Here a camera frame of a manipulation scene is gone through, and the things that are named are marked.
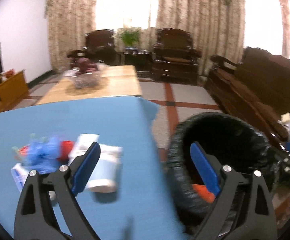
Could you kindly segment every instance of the metal screw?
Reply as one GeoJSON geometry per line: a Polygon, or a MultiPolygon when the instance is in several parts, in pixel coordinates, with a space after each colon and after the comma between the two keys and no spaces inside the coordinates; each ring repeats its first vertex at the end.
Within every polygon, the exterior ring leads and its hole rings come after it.
{"type": "Polygon", "coordinates": [[[33,176],[35,176],[35,175],[36,175],[36,170],[31,170],[31,171],[30,171],[30,176],[33,177],[33,176]]]}
{"type": "Polygon", "coordinates": [[[224,165],[223,166],[223,170],[226,171],[226,172],[230,172],[232,170],[232,167],[229,166],[229,165],[224,165]]]}
{"type": "Polygon", "coordinates": [[[262,173],[260,171],[254,171],[254,174],[256,177],[260,177],[262,175],[262,173]]]}
{"type": "Polygon", "coordinates": [[[62,165],[60,167],[60,171],[67,171],[67,169],[68,169],[68,166],[67,165],[62,165]]]}

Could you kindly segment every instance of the small red object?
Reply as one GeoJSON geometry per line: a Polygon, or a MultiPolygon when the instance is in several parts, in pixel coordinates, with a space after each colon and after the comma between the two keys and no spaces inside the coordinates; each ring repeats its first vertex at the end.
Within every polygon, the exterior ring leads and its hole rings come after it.
{"type": "Polygon", "coordinates": [[[14,69],[10,69],[9,71],[4,73],[6,78],[9,78],[14,75],[14,69]]]}
{"type": "Polygon", "coordinates": [[[74,146],[73,141],[62,141],[61,142],[61,156],[58,158],[61,161],[68,160],[68,155],[74,146]]]}
{"type": "Polygon", "coordinates": [[[20,152],[20,155],[26,156],[27,149],[28,149],[28,146],[23,146],[18,151],[20,152]]]}

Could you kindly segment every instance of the white wall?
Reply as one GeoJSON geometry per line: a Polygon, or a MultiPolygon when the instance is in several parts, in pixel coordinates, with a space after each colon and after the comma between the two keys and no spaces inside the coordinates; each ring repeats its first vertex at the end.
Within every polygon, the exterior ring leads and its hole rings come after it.
{"type": "Polygon", "coordinates": [[[25,70],[30,82],[51,70],[45,0],[0,0],[3,70],[25,70]]]}

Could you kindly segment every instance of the potted plant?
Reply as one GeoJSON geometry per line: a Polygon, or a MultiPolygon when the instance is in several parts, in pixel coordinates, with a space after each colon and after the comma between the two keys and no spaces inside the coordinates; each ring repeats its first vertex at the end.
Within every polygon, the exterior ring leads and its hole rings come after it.
{"type": "Polygon", "coordinates": [[[135,49],[133,46],[138,44],[140,40],[140,31],[133,31],[131,29],[124,29],[120,35],[122,42],[126,49],[135,49]]]}

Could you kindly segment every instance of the black garbage bag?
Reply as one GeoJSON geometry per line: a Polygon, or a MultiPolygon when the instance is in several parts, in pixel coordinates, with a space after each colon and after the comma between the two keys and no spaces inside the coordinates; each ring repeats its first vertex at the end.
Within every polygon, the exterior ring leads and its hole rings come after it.
{"type": "MultiPolygon", "coordinates": [[[[194,115],[178,124],[168,150],[167,181],[181,221],[198,225],[210,205],[192,188],[204,184],[190,157],[190,145],[198,141],[207,154],[217,157],[222,165],[237,172],[263,174],[269,191],[277,181],[277,163],[268,154],[267,138],[254,127],[233,116],[221,113],[194,115]]],[[[233,219],[235,212],[227,219],[233,219]]]]}

